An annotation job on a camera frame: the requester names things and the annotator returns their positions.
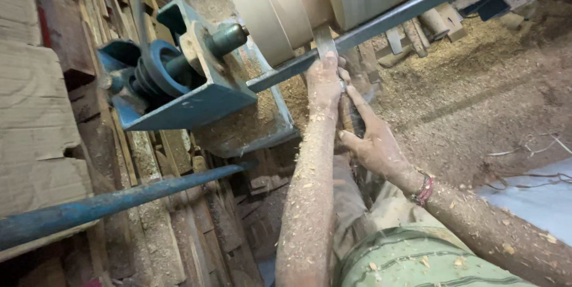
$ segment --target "blue metal frame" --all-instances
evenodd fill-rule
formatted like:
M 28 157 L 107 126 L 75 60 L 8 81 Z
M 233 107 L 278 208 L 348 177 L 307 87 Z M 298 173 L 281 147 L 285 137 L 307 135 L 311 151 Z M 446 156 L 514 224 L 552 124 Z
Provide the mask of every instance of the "blue metal frame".
M 10 215 L 0 219 L 0 251 L 248 170 L 255 165 L 257 161 L 223 166 L 181 178 Z
M 209 33 L 216 31 L 213 25 L 182 0 L 173 0 L 161 8 L 157 20 L 179 35 L 193 29 L 193 21 L 206 27 Z M 99 54 L 108 72 L 128 67 L 125 64 L 118 64 L 115 62 L 117 60 L 112 62 L 104 50 L 100 50 Z M 229 55 L 234 56 L 239 63 L 242 62 L 237 50 Z M 233 80 L 229 81 L 204 57 L 199 57 L 199 59 L 204 68 L 206 83 L 149 113 L 140 114 L 129 101 L 117 95 L 113 96 L 111 100 L 123 129 L 128 131 L 192 130 L 215 122 L 256 102 L 257 96 L 248 89 L 246 81 L 237 76 L 233 76 Z

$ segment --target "sawdust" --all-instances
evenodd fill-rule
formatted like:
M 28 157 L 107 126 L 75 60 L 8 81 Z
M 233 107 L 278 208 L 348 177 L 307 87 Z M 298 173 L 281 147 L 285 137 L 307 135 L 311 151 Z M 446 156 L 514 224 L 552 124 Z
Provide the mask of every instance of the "sawdust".
M 492 64 L 525 49 L 521 39 L 531 22 L 518 32 L 506 29 L 498 19 L 483 22 L 470 18 L 463 26 L 465 38 L 454 43 L 442 39 L 431 45 L 428 57 L 412 53 L 402 63 L 380 70 L 385 83 L 377 103 L 372 103 L 376 114 L 394 127 L 404 128 L 418 118 L 420 110 L 433 108 L 435 102 L 449 103 L 454 99 L 438 92 L 439 85 L 485 73 Z
M 571 15 L 572 5 L 542 0 L 520 31 L 501 20 L 467 19 L 467 37 L 380 68 L 382 90 L 372 108 L 411 163 L 455 186 L 477 187 L 494 181 L 494 170 L 522 173 L 564 159 L 569 153 L 557 145 L 533 158 L 525 150 L 486 155 L 570 123 Z M 572 130 L 561 139 L 570 141 Z M 552 141 L 536 136 L 532 148 Z
M 308 89 L 302 75 L 294 76 L 279 84 L 286 107 L 290 110 L 294 126 L 302 134 L 308 125 Z
M 260 68 L 241 53 L 245 70 L 240 74 L 247 79 L 258 76 Z M 258 101 L 247 108 L 225 116 L 205 127 L 193 130 L 197 144 L 215 155 L 223 156 L 224 150 L 238 150 L 256 139 L 272 134 L 279 127 L 276 123 L 278 106 L 270 89 L 257 94 Z

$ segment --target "fingers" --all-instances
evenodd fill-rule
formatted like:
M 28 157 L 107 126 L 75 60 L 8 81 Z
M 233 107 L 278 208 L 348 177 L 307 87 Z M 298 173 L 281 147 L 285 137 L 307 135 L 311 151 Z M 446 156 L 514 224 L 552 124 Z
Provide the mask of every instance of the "fingers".
M 339 131 L 338 137 L 342 144 L 352 150 L 356 155 L 358 155 L 359 151 L 363 150 L 364 146 L 367 144 L 365 140 L 348 131 Z
M 325 54 L 325 58 L 321 60 L 321 63 L 325 71 L 335 72 L 338 67 L 338 57 L 333 51 L 328 51 L 328 53 Z
M 366 127 L 369 128 L 373 126 L 373 124 L 377 121 L 377 116 L 368 103 L 361 97 L 361 94 L 353 85 L 348 85 L 346 92 L 348 93 L 349 98 L 354 102 L 357 111 L 361 115 L 361 119 L 366 124 Z
M 341 56 L 338 57 L 338 67 L 344 68 L 347 63 L 348 63 L 348 61 L 346 60 L 346 58 L 341 57 Z
M 338 76 L 346 82 L 347 85 L 352 84 L 352 79 L 349 77 L 349 72 L 342 67 L 338 67 Z

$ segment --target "metal shaft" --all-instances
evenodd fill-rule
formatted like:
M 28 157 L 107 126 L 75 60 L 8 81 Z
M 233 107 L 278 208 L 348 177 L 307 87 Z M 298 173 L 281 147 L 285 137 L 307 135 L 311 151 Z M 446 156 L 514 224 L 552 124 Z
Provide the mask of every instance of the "metal shaft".
M 0 220 L 0 251 L 245 171 L 256 164 L 256 161 L 242 162 L 181 178 L 157 181 L 151 185 L 142 185 L 8 216 Z

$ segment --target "wooden board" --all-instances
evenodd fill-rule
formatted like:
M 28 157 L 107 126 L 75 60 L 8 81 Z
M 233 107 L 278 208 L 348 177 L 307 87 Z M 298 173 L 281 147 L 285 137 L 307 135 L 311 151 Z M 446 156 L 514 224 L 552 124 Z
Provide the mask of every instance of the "wooden board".
M 80 144 L 58 57 L 52 49 L 0 41 L 0 215 L 91 195 L 84 160 L 65 158 Z
M 436 7 L 436 9 L 441 15 L 441 18 L 443 18 L 447 29 L 449 29 L 447 38 L 449 38 L 450 42 L 455 42 L 467 35 L 467 32 L 463 28 L 461 20 L 457 15 L 457 11 L 453 9 L 451 4 L 445 3 Z
M 68 90 L 90 83 L 95 78 L 93 63 L 83 33 L 81 14 L 73 0 L 38 0 L 45 14 L 49 41 L 54 49 Z
M 161 173 L 153 154 L 147 132 L 128 133 L 130 146 L 135 156 L 135 166 L 142 184 L 161 181 Z M 166 285 L 175 285 L 185 280 L 181 254 L 171 227 L 171 219 L 161 200 L 139 206 L 145 240 L 156 276 L 161 276 Z
M 35 0 L 0 0 L 0 40 L 40 44 Z

